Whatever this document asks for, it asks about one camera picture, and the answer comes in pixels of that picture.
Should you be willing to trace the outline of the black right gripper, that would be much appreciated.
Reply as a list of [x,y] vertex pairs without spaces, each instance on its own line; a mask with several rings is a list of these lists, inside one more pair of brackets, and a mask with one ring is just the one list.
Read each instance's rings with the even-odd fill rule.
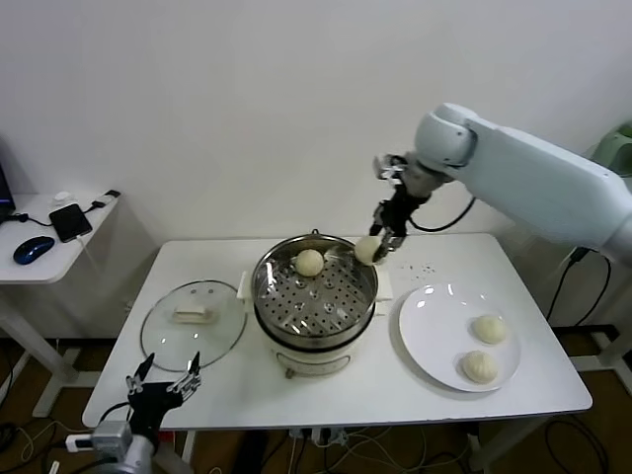
[[370,236],[378,236],[378,247],[372,262],[380,264],[391,253],[397,251],[407,236],[407,222],[421,206],[421,200],[408,194],[405,189],[396,189],[390,199],[382,200],[373,213],[369,228]]

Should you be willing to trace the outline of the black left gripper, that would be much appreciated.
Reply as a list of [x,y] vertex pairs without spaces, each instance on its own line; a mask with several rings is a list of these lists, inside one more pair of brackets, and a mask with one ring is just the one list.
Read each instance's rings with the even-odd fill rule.
[[151,353],[133,375],[125,378],[132,410],[129,426],[134,435],[157,435],[166,414],[181,407],[201,385],[200,352],[188,362],[186,373],[177,381],[144,383],[154,358],[155,353]]

